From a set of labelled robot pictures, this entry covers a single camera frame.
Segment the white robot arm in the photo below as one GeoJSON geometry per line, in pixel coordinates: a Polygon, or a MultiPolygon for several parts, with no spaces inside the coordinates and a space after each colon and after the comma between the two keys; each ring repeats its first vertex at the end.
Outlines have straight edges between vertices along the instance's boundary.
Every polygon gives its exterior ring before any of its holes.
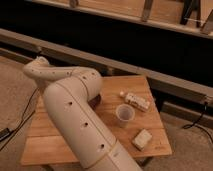
{"type": "Polygon", "coordinates": [[[102,76],[89,67],[54,67],[42,56],[23,67],[46,111],[85,171],[143,171],[89,105],[102,76]]]}

